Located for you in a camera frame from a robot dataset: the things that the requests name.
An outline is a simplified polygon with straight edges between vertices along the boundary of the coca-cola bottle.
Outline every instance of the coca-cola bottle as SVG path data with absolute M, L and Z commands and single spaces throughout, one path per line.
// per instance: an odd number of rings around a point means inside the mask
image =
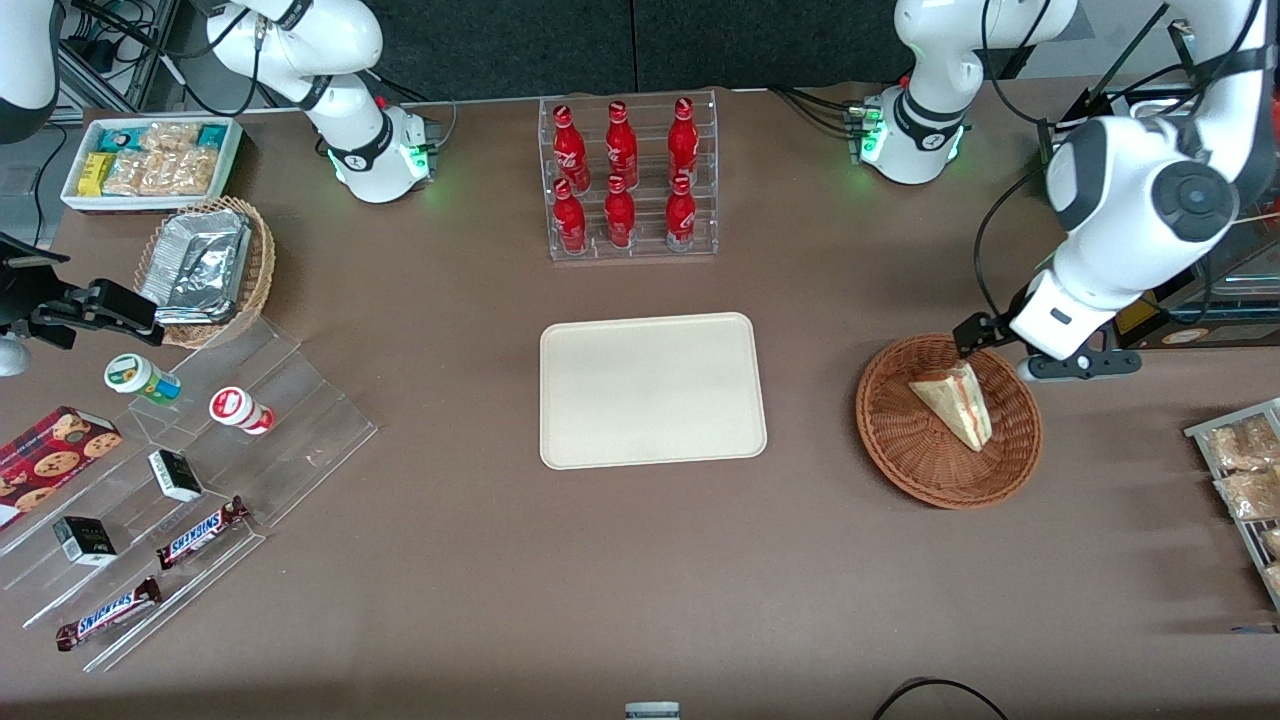
M 586 252 L 586 213 L 582 204 L 573 197 L 573 190 L 566 178 L 556 178 L 552 186 L 556 192 L 556 205 L 552 214 L 556 215 L 556 232 L 561 236 L 561 245 L 570 255 Z
M 556 164 L 573 186 L 573 192 L 581 195 L 591 187 L 591 170 L 586 168 L 586 143 L 582 133 L 573 127 L 573 113 L 567 105 L 557 105 L 552 110 L 556 119 Z
M 698 126 L 694 124 L 694 101 L 687 97 L 676 100 L 676 122 L 667 133 L 667 154 L 671 160 L 668 179 L 675 182 L 676 176 L 689 176 L 689 184 L 698 184 Z
M 689 176 L 676 176 L 667 199 L 667 247 L 684 252 L 694 245 L 694 214 L 698 204 L 689 195 Z
M 636 131 L 627 122 L 626 102 L 609 102 L 609 132 L 604 133 L 604 145 L 609 149 L 609 172 L 622 176 L 627 190 L 640 184 L 639 145 Z
M 609 242 L 626 250 L 635 242 L 636 204 L 627 192 L 627 182 L 622 176 L 609 176 L 609 195 L 604 199 L 604 217 L 609 222 Z

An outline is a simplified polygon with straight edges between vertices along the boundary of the wicker basket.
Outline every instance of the wicker basket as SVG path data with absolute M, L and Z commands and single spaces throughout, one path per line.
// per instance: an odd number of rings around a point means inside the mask
M 1039 409 L 1009 363 L 995 352 L 973 355 L 992 434 L 982 452 L 969 450 L 908 386 L 956 360 L 947 334 L 909 337 L 882 350 L 858 383 L 858 432 L 881 471 L 909 495 L 938 507 L 986 507 L 1009 498 L 1036 470 Z
M 220 341 L 230 340 L 247 328 L 262 313 L 266 305 L 266 296 L 271 291 L 271 273 L 275 270 L 275 241 L 271 238 L 271 228 L 262 222 L 262 215 L 252 205 L 236 197 L 219 197 L 209 202 L 183 208 L 177 214 L 211 213 L 214 210 L 236 210 L 243 213 L 253 225 L 250 237 L 250 255 L 244 263 L 244 275 L 241 279 L 239 297 L 237 299 L 236 315 L 221 325 L 165 325 L 164 343 L 177 345 L 191 350 L 197 350 L 207 345 L 219 332 L 225 331 Z M 155 251 L 156 240 L 160 237 L 160 228 L 151 233 L 151 242 L 142 251 L 142 261 L 133 273 L 133 291 L 142 290 L 142 278 L 151 266 L 151 254 Z

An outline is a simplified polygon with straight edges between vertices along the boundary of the table surface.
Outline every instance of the table surface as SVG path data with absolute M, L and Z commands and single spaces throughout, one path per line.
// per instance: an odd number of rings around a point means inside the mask
M 1060 113 L 1083 81 L 1009 85 Z M 1181 437 L 1277 395 L 1275 352 L 1153 352 L 1133 378 L 1036 387 L 1032 482 L 987 510 L 923 506 L 870 464 L 854 387 L 892 340 L 980 309 L 973 232 L 1029 126 L 988 88 L 943 177 L 902 187 L 768 94 L 717 97 L 721 254 L 673 265 L 548 260 L 535 101 L 463 105 L 439 181 L 385 206 L 334 181 L 301 114 L 244 117 L 229 192 L 276 238 L 266 314 L 380 432 L 110 673 L 67 670 L 0 598 L 0 716 L 585 719 L 671 698 L 691 720 L 869 717 L 938 675 L 1021 717 L 1275 717 L 1280 638 L 1226 632 L 1274 614 Z M 156 222 L 68 213 L 63 277 L 128 282 Z M 995 293 L 1060 240 L 1042 196 L 1010 201 L 986 241 Z M 764 454 L 541 464 L 544 328 L 730 310 L 755 325 Z M 0 437 L 56 405 L 123 410 L 100 378 L 128 350 L 33 347 L 0 383 Z

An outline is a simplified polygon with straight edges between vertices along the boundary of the cookie box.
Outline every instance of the cookie box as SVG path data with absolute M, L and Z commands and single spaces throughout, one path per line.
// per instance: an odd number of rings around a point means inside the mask
M 0 530 L 120 445 L 108 420 L 59 407 L 0 447 Z
M 122 131 L 127 128 L 142 127 L 154 122 L 165 123 L 200 123 L 202 126 L 225 126 L 227 133 L 221 138 L 218 150 L 218 164 L 214 167 L 214 178 L 209 183 L 209 190 L 204 195 L 155 195 L 155 196 L 83 196 L 79 195 L 78 184 L 84 164 L 90 154 L 99 149 L 104 131 Z M 79 149 L 76 150 L 76 160 L 67 173 L 67 182 L 63 183 L 63 202 L 81 213 L 147 213 L 152 210 L 173 210 L 187 208 L 197 202 L 221 197 L 223 188 L 227 187 L 227 178 L 232 174 L 232 164 L 236 160 L 236 150 L 239 147 L 243 131 L 239 123 L 230 118 L 215 118 L 200 114 L 161 114 L 127 118 L 105 118 L 93 120 L 84 128 L 84 137 Z

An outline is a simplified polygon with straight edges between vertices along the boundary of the small black box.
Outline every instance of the small black box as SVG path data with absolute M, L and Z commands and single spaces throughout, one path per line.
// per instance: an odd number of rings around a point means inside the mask
M 54 534 L 72 562 L 106 565 L 115 560 L 115 547 L 106 537 L 106 528 L 93 518 L 64 515 L 54 523 Z
M 151 474 L 160 483 L 160 492 L 166 497 L 179 502 L 200 500 L 200 493 L 204 491 L 186 457 L 168 450 L 157 450 L 147 457 L 147 461 L 151 462 Z

